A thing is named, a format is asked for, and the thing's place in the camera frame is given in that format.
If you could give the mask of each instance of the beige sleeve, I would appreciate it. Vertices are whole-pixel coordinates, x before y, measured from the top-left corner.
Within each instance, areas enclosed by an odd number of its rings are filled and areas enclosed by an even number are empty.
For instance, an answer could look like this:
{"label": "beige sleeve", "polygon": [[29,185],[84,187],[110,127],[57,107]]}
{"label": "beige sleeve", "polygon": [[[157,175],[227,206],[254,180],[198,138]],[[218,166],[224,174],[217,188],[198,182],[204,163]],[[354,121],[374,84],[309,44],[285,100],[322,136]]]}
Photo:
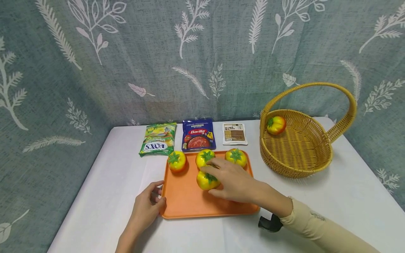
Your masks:
{"label": "beige sleeve", "polygon": [[307,205],[291,198],[293,210],[281,223],[288,230],[312,240],[326,252],[379,253],[371,245],[335,222],[312,211]]}

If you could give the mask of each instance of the white tablecloth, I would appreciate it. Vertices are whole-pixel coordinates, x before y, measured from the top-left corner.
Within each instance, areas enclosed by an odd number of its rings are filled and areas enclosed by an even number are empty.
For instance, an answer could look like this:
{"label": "white tablecloth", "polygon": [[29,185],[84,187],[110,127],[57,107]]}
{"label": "white tablecloth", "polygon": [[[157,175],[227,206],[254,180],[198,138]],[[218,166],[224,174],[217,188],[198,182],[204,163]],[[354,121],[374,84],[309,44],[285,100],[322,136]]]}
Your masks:
{"label": "white tablecloth", "polygon": [[[326,118],[315,118],[325,129]],[[344,136],[333,143],[329,168],[305,179],[277,175],[259,152],[259,120],[243,121],[254,177],[293,196],[355,233],[381,252],[404,252],[405,213]],[[222,122],[214,123],[217,151]],[[136,195],[151,181],[162,180],[167,157],[139,157],[145,126],[115,127],[108,135],[83,186],[49,248],[49,253],[112,253],[131,214]],[[182,125],[175,148],[180,150]],[[139,252],[320,252],[310,241],[286,229],[269,233],[257,227],[261,209],[251,216],[164,220],[158,218],[142,235]]]}

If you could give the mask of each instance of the food package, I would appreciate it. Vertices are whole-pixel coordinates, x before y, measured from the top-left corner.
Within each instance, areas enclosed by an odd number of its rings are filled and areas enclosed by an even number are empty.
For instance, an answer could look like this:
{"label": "food package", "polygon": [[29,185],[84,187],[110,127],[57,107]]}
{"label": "food package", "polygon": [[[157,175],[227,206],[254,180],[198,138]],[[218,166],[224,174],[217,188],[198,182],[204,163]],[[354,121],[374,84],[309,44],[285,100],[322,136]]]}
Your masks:
{"label": "food package", "polygon": [[212,119],[183,121],[183,152],[216,148]]}
{"label": "food package", "polygon": [[224,123],[222,126],[223,145],[247,145],[245,124]]}
{"label": "food package", "polygon": [[169,155],[174,151],[177,123],[155,124],[146,127],[139,155]]}

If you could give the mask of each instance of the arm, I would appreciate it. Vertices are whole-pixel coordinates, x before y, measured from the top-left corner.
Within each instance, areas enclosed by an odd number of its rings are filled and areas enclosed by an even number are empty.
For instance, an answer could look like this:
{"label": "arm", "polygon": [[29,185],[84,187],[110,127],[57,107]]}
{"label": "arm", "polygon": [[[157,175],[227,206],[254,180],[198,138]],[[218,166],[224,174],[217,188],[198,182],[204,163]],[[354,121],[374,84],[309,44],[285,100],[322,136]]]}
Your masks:
{"label": "arm", "polygon": [[132,253],[140,234],[147,229],[166,205],[166,198],[158,198],[163,181],[153,182],[136,198],[128,224],[118,240],[115,253]]}
{"label": "arm", "polygon": [[215,176],[224,186],[223,190],[210,190],[210,194],[227,200],[256,204],[278,216],[287,229],[312,240],[326,252],[378,253],[365,241],[312,211],[305,204],[255,180],[242,167],[218,158],[213,158],[207,164],[220,169],[208,166],[201,170]]}

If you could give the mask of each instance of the gray-green curtain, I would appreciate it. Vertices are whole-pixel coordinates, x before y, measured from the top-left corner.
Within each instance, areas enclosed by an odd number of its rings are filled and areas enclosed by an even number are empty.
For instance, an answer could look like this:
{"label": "gray-green curtain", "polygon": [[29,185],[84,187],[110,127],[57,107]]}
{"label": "gray-green curtain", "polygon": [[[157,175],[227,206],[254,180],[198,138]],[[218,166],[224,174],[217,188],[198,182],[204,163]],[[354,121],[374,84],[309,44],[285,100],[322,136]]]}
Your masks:
{"label": "gray-green curtain", "polygon": [[[314,81],[353,93],[345,136],[405,208],[403,0],[15,0],[0,24],[0,252],[47,250],[111,127],[254,119]],[[277,105],[347,107],[329,87]]]}

